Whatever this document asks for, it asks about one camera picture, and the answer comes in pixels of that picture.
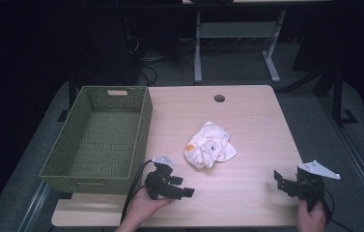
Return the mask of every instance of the white table leg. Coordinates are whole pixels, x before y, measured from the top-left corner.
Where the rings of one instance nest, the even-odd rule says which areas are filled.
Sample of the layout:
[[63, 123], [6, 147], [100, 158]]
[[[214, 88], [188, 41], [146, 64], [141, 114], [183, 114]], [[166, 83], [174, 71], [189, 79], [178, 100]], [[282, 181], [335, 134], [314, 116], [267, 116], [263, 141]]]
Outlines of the white table leg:
[[268, 51], [263, 51], [263, 57], [266, 61], [266, 67], [268, 68], [269, 75], [271, 76], [271, 79], [273, 82], [280, 82], [280, 77], [278, 76], [278, 72], [275, 69], [274, 63], [272, 62], [272, 52], [274, 51], [275, 45], [277, 44], [278, 36], [280, 35], [281, 26], [283, 24], [285, 16], [285, 11], [281, 11], [280, 15], [278, 16], [278, 19], [275, 23], [272, 37], [271, 37], [271, 45], [269, 46]]

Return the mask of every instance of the orange stain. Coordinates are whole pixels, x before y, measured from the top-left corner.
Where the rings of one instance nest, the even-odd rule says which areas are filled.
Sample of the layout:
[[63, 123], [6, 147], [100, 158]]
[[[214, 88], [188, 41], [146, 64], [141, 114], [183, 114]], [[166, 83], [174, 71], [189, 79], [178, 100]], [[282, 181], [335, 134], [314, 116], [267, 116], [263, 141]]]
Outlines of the orange stain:
[[193, 145], [193, 144], [191, 144], [191, 143], [189, 143], [189, 144], [187, 144], [187, 146], [185, 147], [185, 150], [187, 150], [187, 151], [189, 152], [189, 151], [193, 150], [193, 148], [194, 148], [194, 145]]

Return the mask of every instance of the grommet hole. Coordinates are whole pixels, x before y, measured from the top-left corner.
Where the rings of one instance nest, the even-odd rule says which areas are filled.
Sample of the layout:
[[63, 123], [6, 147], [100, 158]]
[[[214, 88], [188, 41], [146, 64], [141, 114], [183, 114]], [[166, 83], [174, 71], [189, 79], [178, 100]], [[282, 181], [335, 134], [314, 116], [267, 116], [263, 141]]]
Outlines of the grommet hole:
[[214, 100], [216, 102], [224, 102], [226, 100], [226, 98], [222, 95], [216, 95], [216, 96], [214, 96]]

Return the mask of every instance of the dark background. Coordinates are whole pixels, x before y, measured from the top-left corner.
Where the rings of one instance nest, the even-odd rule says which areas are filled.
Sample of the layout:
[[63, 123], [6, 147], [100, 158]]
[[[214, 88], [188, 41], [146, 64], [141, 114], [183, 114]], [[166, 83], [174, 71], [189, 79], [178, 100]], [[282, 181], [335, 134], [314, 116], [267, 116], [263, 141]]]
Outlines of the dark background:
[[[158, 15], [168, 20], [158, 21]], [[179, 37], [194, 37], [186, 22], [194, 25], [195, 14], [184, 15], [187, 19], [181, 23], [174, 14], [139, 13], [132, 33], [145, 45], [175, 55]], [[245, 18], [245, 14], [235, 16]], [[64, 26], [73, 18], [77, 24], [65, 31]], [[52, 2], [43, 0], [0, 1], [0, 193], [53, 96], [70, 76], [74, 75], [79, 85], [131, 84], [137, 77], [130, 70], [135, 61], [127, 56], [126, 42], [120, 40], [125, 37], [121, 18], [121, 14], [109, 12], [75, 15], [55, 11]], [[103, 27], [95, 29], [99, 21], [113, 30], [113, 46], [106, 44], [109, 38], [93, 36], [103, 33]], [[97, 61], [75, 49], [65, 33]], [[295, 70], [313, 72], [334, 64], [364, 101], [364, 4], [289, 10], [280, 40], [302, 42]]]

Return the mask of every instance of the green wicker basket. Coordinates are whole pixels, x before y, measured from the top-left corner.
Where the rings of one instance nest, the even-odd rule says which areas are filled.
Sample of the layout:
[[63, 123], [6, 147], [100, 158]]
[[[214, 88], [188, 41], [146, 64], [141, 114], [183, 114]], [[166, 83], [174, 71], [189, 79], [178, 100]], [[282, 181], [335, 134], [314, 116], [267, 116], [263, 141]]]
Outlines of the green wicker basket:
[[147, 87], [84, 86], [40, 177], [62, 192], [127, 194], [145, 161], [152, 110]]

